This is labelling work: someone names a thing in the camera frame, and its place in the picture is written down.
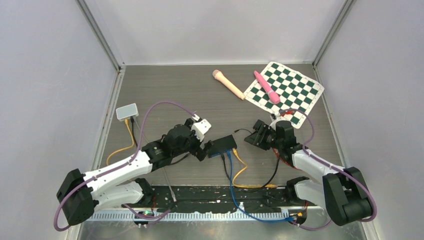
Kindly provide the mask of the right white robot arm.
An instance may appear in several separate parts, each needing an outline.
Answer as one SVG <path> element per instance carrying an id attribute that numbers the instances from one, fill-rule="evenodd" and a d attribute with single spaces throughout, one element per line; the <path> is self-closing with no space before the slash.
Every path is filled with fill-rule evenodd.
<path id="1" fill-rule="evenodd" d="M 253 133 L 244 141 L 262 150 L 276 150 L 291 167 L 309 174 L 286 182 L 283 195 L 291 205 L 302 201 L 313 203 L 324 209 L 338 226 L 376 215 L 375 203 L 361 171 L 355 167 L 342 168 L 316 156 L 297 141 L 289 121 L 275 120 L 268 125 L 258 120 Z"/>

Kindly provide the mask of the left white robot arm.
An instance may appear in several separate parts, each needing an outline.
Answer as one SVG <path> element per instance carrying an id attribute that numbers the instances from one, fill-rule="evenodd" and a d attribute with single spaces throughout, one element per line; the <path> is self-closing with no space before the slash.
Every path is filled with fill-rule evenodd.
<path id="1" fill-rule="evenodd" d="M 171 165 L 180 155 L 190 154 L 203 161 L 213 146 L 212 141 L 201 146 L 211 127 L 206 119 L 188 118 L 123 160 L 85 173 L 78 168 L 68 172 L 56 194 L 68 225 L 81 224 L 95 212 L 114 206 L 148 207 L 154 192 L 141 176 Z"/>

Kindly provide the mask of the black power adapter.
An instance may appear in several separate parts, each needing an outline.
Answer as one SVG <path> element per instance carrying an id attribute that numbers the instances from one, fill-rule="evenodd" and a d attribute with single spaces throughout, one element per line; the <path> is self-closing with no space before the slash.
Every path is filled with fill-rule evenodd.
<path id="1" fill-rule="evenodd" d="M 249 134 L 253 134 L 253 132 L 251 131 L 251 130 L 249 130 L 249 129 L 245 129 L 245 128 L 240 128 L 240 129 L 236 129 L 236 130 L 234 130 L 232 133 L 233 134 L 235 134 L 235 133 L 237 133 L 237 132 L 239 132 L 239 131 L 247 131 Z"/>

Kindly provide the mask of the black network switch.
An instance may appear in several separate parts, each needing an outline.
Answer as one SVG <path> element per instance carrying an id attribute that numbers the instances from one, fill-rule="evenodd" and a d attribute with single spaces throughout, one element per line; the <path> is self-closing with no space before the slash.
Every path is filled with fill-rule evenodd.
<path id="1" fill-rule="evenodd" d="M 212 146 L 208 151 L 208 158 L 212 158 L 218 155 L 221 155 L 225 152 L 232 151 L 236 149 L 237 143 L 232 134 L 221 137 L 219 139 L 212 141 Z"/>

